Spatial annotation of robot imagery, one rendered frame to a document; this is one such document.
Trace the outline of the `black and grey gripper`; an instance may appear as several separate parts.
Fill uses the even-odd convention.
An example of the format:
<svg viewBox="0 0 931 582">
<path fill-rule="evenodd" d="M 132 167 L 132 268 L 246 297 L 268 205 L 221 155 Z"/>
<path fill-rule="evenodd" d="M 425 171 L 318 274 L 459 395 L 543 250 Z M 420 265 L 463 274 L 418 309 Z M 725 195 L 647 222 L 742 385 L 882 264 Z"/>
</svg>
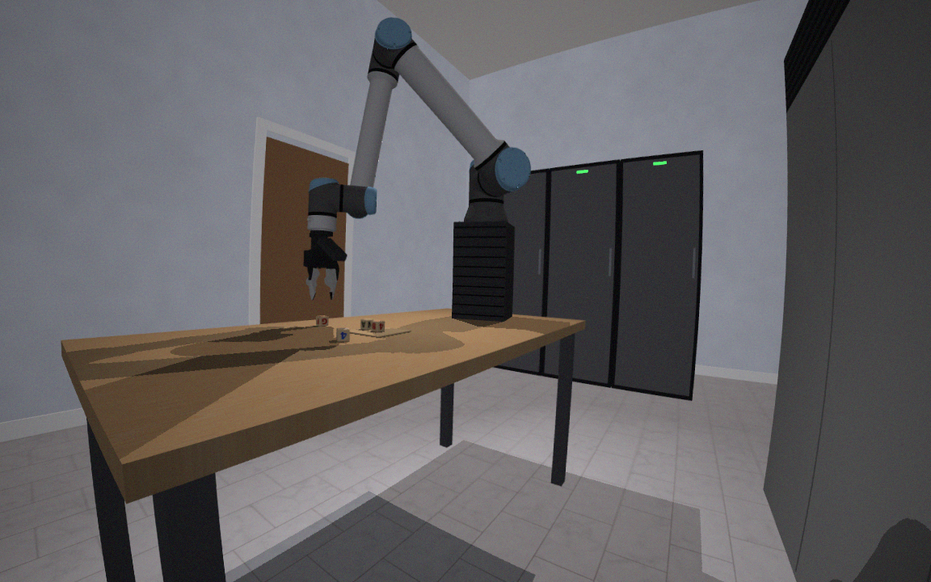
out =
<svg viewBox="0 0 931 582">
<path fill-rule="evenodd" d="M 308 270 L 306 284 L 308 289 L 310 289 L 311 301 L 314 300 L 315 286 L 317 286 L 317 279 L 320 276 L 320 270 L 318 270 L 318 268 L 326 268 L 326 277 L 324 281 L 326 286 L 331 288 L 330 295 L 332 301 L 337 280 L 339 280 L 339 262 L 331 260 L 329 255 L 317 244 L 318 237 L 332 237 L 329 235 L 333 236 L 333 232 L 326 230 L 310 230 L 311 250 L 304 251 L 304 266 Z M 318 250 L 313 251 L 313 248 L 318 248 Z"/>
</svg>

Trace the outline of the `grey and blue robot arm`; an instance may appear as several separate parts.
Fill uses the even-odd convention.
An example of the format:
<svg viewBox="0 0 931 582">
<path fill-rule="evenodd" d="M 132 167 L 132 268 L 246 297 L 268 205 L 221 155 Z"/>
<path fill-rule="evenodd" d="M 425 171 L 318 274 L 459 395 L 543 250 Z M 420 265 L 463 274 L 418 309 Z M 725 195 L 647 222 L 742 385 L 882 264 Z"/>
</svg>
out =
<svg viewBox="0 0 931 582">
<path fill-rule="evenodd" d="M 310 182 L 307 229 L 336 231 L 337 213 L 348 213 L 357 220 L 376 214 L 377 189 L 373 185 L 385 118 L 399 75 L 474 159 L 469 170 L 468 217 L 465 215 L 463 221 L 508 221 L 503 195 L 523 187 L 529 180 L 531 161 L 527 154 L 509 147 L 505 140 L 498 140 L 489 132 L 411 39 L 409 23 L 390 16 L 378 24 L 374 38 L 367 71 L 369 92 L 351 184 L 339 184 L 329 178 Z"/>
</svg>

